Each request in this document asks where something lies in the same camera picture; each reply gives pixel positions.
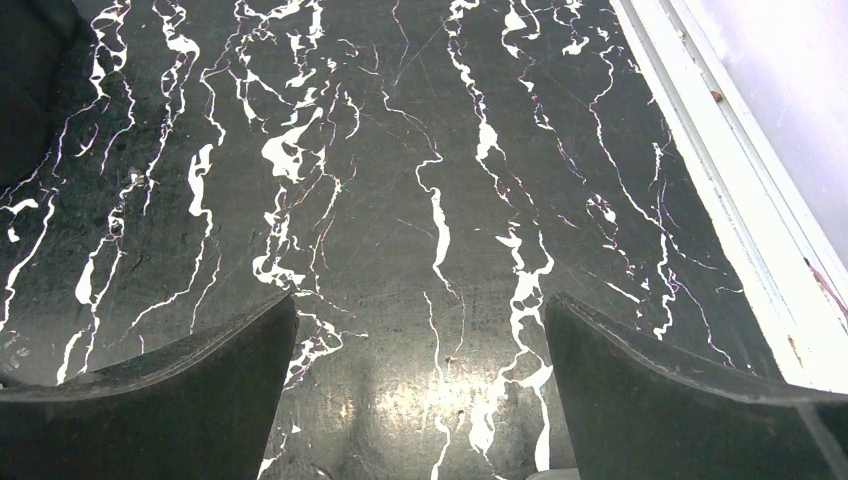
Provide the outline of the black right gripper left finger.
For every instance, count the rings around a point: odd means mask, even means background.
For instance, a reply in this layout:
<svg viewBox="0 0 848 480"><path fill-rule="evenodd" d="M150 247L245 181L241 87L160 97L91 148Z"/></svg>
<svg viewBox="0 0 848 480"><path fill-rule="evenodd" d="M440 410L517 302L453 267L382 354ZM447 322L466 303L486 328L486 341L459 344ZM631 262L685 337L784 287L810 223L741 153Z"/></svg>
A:
<svg viewBox="0 0 848 480"><path fill-rule="evenodd" d="M5 479L254 479L299 325L277 296L60 385L4 378Z"/></svg>

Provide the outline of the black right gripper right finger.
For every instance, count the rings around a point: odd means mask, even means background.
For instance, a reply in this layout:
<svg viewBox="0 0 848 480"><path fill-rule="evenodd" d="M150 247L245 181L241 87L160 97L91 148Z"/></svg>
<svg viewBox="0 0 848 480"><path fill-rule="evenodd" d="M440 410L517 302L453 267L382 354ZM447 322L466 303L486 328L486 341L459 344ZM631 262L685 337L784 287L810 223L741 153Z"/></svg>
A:
<svg viewBox="0 0 848 480"><path fill-rule="evenodd" d="M584 479L843 479L847 398L744 373L565 293L545 331Z"/></svg>

